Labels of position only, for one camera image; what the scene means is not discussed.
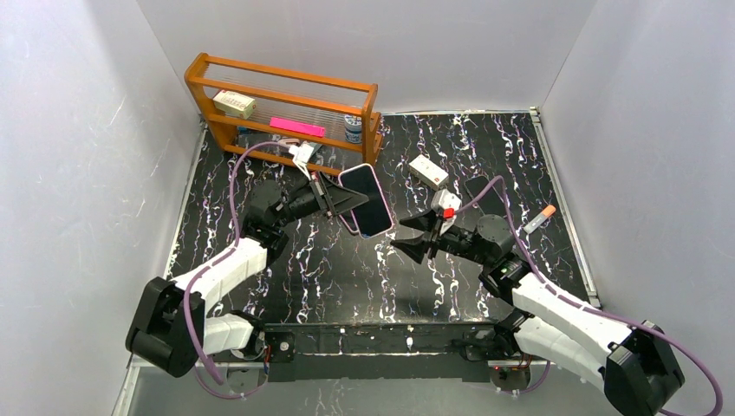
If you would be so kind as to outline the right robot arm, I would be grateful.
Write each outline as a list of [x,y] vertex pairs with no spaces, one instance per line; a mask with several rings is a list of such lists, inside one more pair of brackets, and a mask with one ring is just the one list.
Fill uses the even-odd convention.
[[655,415],[684,386],[685,375],[657,325],[603,317],[533,271],[514,253],[516,239],[506,219],[486,215],[467,230],[452,224],[452,214],[428,210],[401,219],[420,235],[391,245],[416,263],[444,251],[479,264],[483,287],[511,306],[488,335],[468,335],[456,345],[552,361],[594,384],[622,415]]

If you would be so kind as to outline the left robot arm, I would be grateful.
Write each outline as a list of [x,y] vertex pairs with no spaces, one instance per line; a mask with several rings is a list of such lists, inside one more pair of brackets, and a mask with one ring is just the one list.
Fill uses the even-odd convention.
[[211,317],[211,309],[249,277],[267,269],[289,241],[287,224],[313,214],[329,218],[368,202],[322,172],[285,192],[275,180],[255,186],[245,198],[243,220],[234,241],[212,259],[184,275],[155,277],[143,289],[125,339],[130,353],[173,377],[201,363],[218,383],[213,355],[254,348],[263,327],[253,315],[230,312]]

